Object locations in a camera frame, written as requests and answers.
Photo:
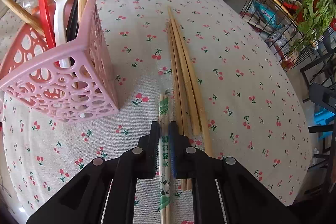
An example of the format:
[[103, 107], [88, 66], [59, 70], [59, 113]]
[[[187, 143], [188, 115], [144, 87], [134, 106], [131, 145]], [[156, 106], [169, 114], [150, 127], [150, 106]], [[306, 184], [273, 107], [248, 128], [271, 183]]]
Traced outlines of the bare bamboo chopstick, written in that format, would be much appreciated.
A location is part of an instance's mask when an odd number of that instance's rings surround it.
[[198, 82], [197, 82], [197, 78], [196, 78], [196, 75], [195, 75], [194, 66], [193, 66], [193, 64], [190, 60], [189, 52], [188, 52], [187, 46], [183, 42], [183, 39], [182, 39], [182, 43], [183, 43], [184, 50], [186, 51], [187, 62], [188, 62], [188, 65], [189, 65], [193, 90], [194, 90], [194, 94], [195, 94], [195, 100], [197, 102], [197, 109], [198, 109], [198, 114], [199, 114], [199, 121], [200, 121], [200, 124], [201, 124], [201, 134], [202, 134], [202, 138], [203, 138], [205, 153], [208, 156], [213, 157], [212, 143], [211, 143], [208, 123], [207, 123], [207, 117], [206, 117], [206, 111], [205, 111], [205, 106], [204, 106], [204, 103], [203, 103], [201, 91], [198, 87]]
[[177, 122], [179, 128], [179, 134], [184, 135], [184, 123], [183, 123], [183, 112], [182, 112], [182, 101], [180, 94], [180, 86], [179, 86], [179, 77], [178, 77], [178, 60], [177, 54], [175, 50], [175, 39], [173, 35], [173, 28], [171, 22], [167, 23], [167, 33], [168, 33], [168, 41], [171, 55], [171, 69], [173, 74], [173, 92], [174, 92], [174, 116], [175, 121]]
[[183, 75], [182, 68], [179, 61], [179, 55], [177, 51], [177, 44], [173, 32], [173, 24], [171, 21], [168, 22], [168, 37], [169, 37], [169, 47], [171, 51], [171, 63], [173, 71], [173, 87], [174, 87], [174, 115], [177, 125], [179, 127], [179, 134], [187, 136], [186, 130], [188, 130], [188, 122], [186, 118], [186, 103], [182, 96], [184, 91], [183, 87]]
[[183, 82], [185, 86], [187, 102], [189, 104], [189, 115], [190, 115], [192, 132], [193, 132], [193, 135], [199, 135], [201, 133], [201, 124], [199, 121], [197, 102], [195, 100], [195, 94], [193, 90], [189, 65], [187, 62], [186, 51], [184, 50], [184, 47], [183, 47], [181, 35], [179, 33], [179, 28], [177, 25], [177, 21], [175, 20], [175, 17], [173, 15], [173, 11], [170, 6], [167, 8], [167, 10], [168, 10], [170, 22], [173, 28], [173, 34], [175, 38], [178, 59], [179, 59], [179, 63], [180, 63], [181, 71], [183, 75]]

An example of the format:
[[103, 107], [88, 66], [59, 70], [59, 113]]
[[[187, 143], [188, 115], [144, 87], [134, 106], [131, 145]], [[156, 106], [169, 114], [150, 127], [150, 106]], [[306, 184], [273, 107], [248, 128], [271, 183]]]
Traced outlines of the bamboo chopsticks pair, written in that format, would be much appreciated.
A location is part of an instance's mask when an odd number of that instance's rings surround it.
[[169, 99], [159, 95], [159, 209], [161, 223], [170, 221], [170, 141], [169, 141]]

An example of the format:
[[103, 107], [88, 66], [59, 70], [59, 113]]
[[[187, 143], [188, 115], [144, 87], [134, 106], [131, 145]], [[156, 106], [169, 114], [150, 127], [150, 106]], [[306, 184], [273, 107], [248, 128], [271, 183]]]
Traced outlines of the blue plastic stool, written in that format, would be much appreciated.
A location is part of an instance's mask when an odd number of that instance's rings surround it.
[[329, 110], [324, 109], [319, 105], [314, 108], [314, 124], [316, 126], [329, 125], [334, 121], [335, 114]]

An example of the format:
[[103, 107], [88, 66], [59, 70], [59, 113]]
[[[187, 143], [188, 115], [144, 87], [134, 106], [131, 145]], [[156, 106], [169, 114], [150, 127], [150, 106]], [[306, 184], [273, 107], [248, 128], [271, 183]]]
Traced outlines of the cherry print tablecloth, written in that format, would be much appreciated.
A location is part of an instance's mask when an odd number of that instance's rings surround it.
[[173, 94], [168, 11], [194, 65], [213, 153], [233, 156], [285, 205], [311, 160], [293, 81], [264, 41], [222, 0], [97, 0], [120, 111], [66, 125], [3, 97], [1, 195], [19, 223], [96, 156], [134, 147]]

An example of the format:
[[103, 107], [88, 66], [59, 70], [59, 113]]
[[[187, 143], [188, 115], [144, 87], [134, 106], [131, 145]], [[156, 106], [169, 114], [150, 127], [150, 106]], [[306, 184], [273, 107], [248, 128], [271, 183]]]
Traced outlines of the pink perforated utensil holder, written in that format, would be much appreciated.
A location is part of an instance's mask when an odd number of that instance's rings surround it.
[[96, 6], [88, 0], [76, 39], [49, 49], [24, 24], [1, 63], [1, 90], [67, 124], [118, 113], [108, 47]]

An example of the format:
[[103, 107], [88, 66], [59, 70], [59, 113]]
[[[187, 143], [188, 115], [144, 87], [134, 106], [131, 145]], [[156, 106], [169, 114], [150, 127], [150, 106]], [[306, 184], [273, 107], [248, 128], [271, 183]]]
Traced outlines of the long bamboo chopstick in holder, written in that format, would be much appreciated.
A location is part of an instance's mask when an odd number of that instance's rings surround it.
[[31, 15], [23, 7], [17, 4], [14, 0], [1, 0], [15, 15], [17, 15], [26, 24], [31, 26], [40, 35], [45, 36], [41, 23], [38, 18]]

